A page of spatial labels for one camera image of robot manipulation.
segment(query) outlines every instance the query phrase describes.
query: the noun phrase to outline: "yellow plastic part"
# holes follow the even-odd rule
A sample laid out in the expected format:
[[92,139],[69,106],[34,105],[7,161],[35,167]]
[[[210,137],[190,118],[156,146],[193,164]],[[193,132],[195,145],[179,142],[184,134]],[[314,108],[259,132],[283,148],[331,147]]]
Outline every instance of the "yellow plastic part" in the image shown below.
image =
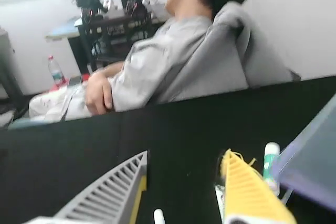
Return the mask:
[[296,224],[292,213],[251,166],[227,150],[221,163],[225,178],[224,216],[243,215]]
[[135,197],[134,206],[133,206],[133,210],[131,214],[130,224],[135,224],[137,220],[136,218],[138,216],[141,195],[142,195],[142,192],[146,190],[147,190],[147,176],[142,176],[139,187],[138,187],[138,191],[136,192],[136,197]]

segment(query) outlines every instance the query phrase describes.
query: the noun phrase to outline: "white cap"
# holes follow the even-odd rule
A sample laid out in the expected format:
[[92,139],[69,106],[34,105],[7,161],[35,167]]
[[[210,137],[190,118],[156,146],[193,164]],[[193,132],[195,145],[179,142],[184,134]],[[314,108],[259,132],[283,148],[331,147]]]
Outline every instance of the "white cap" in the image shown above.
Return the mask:
[[165,224],[163,212],[161,209],[154,211],[154,223],[155,224]]
[[280,146],[277,143],[268,143],[265,147],[265,156],[268,154],[279,155]]

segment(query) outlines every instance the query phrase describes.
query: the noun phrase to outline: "phone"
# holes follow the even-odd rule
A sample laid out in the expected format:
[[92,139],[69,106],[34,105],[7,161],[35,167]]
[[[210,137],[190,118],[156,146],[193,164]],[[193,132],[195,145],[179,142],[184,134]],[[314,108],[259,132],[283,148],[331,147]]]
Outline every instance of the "phone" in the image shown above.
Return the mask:
[[82,76],[71,77],[68,87],[82,83]]

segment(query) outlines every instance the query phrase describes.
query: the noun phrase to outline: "grey plastic part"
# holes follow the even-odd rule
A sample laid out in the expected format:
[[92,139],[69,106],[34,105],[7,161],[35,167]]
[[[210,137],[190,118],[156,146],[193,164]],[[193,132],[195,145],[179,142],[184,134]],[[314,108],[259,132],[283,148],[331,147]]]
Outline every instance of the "grey plastic part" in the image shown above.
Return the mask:
[[129,223],[141,178],[146,174],[147,151],[97,179],[66,204],[55,218]]
[[336,212],[336,95],[273,162],[281,185]]

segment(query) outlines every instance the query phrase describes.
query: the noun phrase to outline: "bottle cap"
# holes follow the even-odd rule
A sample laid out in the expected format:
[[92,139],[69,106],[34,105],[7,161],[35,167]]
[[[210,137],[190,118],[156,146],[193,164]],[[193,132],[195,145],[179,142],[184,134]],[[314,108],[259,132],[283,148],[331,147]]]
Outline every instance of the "bottle cap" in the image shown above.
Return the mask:
[[266,144],[265,155],[268,155],[268,154],[279,155],[280,154],[280,146],[277,143]]

